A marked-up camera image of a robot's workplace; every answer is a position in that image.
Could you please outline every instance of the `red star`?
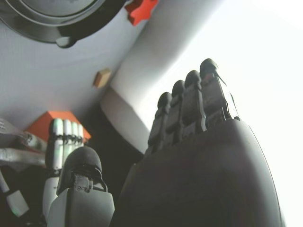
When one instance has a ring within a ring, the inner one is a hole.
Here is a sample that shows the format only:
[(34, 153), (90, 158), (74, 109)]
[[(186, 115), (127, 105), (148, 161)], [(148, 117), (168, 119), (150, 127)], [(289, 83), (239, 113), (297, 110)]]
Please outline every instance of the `red star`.
[(125, 6), (129, 13), (128, 19), (132, 25), (136, 26), (142, 20), (148, 20), (151, 17), (152, 9), (157, 3), (158, 0), (134, 0), (131, 4)]

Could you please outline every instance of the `orange block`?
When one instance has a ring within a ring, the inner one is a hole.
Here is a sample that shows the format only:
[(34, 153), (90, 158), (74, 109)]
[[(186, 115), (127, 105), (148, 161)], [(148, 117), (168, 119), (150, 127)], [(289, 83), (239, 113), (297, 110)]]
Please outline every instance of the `orange block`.
[[(63, 120), (70, 120), (71, 122), (80, 123), (75, 115), (73, 115), (70, 111), (48, 111), (39, 117), (31, 126), (29, 126), (27, 131), (47, 141), (49, 137), (49, 124), (51, 123), (52, 119), (55, 118), (61, 118)], [(89, 132), (84, 128), (83, 132), (84, 141), (89, 140), (91, 138)]]

